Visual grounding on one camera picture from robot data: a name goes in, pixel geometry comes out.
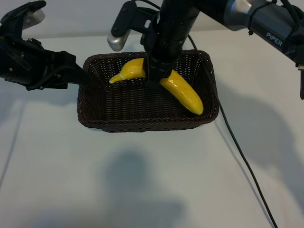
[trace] white tabletop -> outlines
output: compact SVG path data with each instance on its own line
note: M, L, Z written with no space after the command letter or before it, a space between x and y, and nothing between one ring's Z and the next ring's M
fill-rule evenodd
M211 56L219 97L278 226L302 228L304 103L294 63L246 31L192 36ZM81 66L112 52L106 37L40 41ZM130 36L123 51L142 51L139 41ZM187 131L106 133L78 122L77 92L0 80L1 228L271 227L221 114Z

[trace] yellow banana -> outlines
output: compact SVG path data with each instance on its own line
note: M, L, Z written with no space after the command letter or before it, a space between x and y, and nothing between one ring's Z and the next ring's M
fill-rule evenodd
M143 58L137 58L127 62L121 72L110 79L110 83L139 77L146 77L146 73L143 70ZM175 70L172 71L168 78L163 78L160 84L173 94L189 111L197 115L203 113L204 107L200 97Z
M146 77L143 70L143 58L136 58L127 62L121 72L110 79L110 83L124 81L128 79L135 79L139 77Z

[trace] black robotic arm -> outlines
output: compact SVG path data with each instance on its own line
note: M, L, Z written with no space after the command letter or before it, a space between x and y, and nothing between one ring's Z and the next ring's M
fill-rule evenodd
M85 71L76 57L65 52L45 50L35 39L23 40L24 29L40 23L45 1L29 2L7 13L0 26L0 77L27 90L66 89L68 83L87 84Z
M248 28L250 35L256 33L294 61L301 70L304 99L304 13L287 0L281 1L283 6L276 5L276 0L164 0L160 11L151 11L132 0L123 5L108 42L120 51L130 29L143 33L148 85L158 84L171 74L192 25L203 12L230 30ZM144 28L147 20L150 26Z

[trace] white wall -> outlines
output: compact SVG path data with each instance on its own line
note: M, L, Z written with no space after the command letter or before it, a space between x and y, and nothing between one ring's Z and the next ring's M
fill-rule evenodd
M1 0L0 17L8 11L30 0ZM47 0L43 9L45 20L23 32L25 38L50 38L70 36L105 35L111 29L115 18L127 0ZM152 0L161 5L162 0ZM304 9L304 0L290 0ZM216 21L200 14L193 30L224 29Z

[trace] black cable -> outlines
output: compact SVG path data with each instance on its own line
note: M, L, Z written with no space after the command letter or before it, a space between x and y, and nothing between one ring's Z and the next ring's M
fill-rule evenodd
M152 5L152 6L154 6L155 8L160 9L159 6L155 5L154 3L150 2L149 0L137 0L137 1L146 2L146 3L148 3L148 4ZM198 48L196 47L196 45L195 45L195 43L194 43L192 37L191 37L190 35L188 35L188 38L189 38L191 44L193 45L195 51L197 52L198 57L199 57L200 61L202 62L202 64L204 65L205 69L208 69L208 68L207 68L207 65L206 65L206 62L203 60L201 54L199 53L199 50L198 50ZM209 82L210 82L211 85L212 85L213 82L212 82L212 79L211 79L210 72L209 72L209 71L206 71L206 72L207 72L207 74L208 74L208 75L207 75L207 76L208 76L208 80L209 80ZM264 198L264 195L263 195L263 193L262 193L262 190L261 190L261 188L260 188L260 185L259 185L259 183L257 182L256 176L255 176L255 174L253 173L253 171L252 171L252 169L251 169L251 167L250 167L250 165L249 165L249 163L248 163L246 157L244 156L244 154L243 154L243 152L242 152L241 147L240 147L239 144L238 144L237 139L235 138L235 136L234 136L234 134L233 134L233 132L232 132L232 129L231 129L230 125L229 125L229 122L228 122L228 120L227 120L226 114L225 114L225 112L224 112L223 106L222 106L221 102L219 101L219 97L216 96L216 98L217 98L217 100L218 100L219 108L220 108L220 110L221 110L221 112L222 112L222 115L223 115L223 118L224 118L224 120L225 120L225 124L226 124L226 126L227 126L227 128L228 128L228 130L229 130L229 133L231 134L231 137L232 137L232 139L233 139L235 145L237 146L237 149L238 149L238 151L239 151L241 157L243 158L243 160L244 160L244 162L245 162L247 168L248 168L249 171L250 171L250 174L251 174L251 176L252 176L252 178L253 178L253 180L254 180L254 182L255 182L255 184L256 184L256 188L257 188L257 190L258 190L258 192L259 192L259 194L260 194L260 196L261 196L261 199L262 199L262 201L263 201L263 203L264 203L264 205L265 205L265 208L266 208L266 210L267 210L267 212L268 212L268 215L269 215L269 217L270 217L270 219L271 219L271 221L272 221L274 227L275 227L275 228L278 228L278 226L277 226L277 224L276 224L276 221L275 221L275 219L273 218L272 213L271 213L271 211L270 211L270 209L269 209L269 206L268 206L268 204L267 204L267 202L266 202L266 200L265 200L265 198Z
M284 7L288 10L294 22L298 23L300 21L299 15L297 14L293 6L290 4L290 2L288 0L281 0L281 2L283 3Z

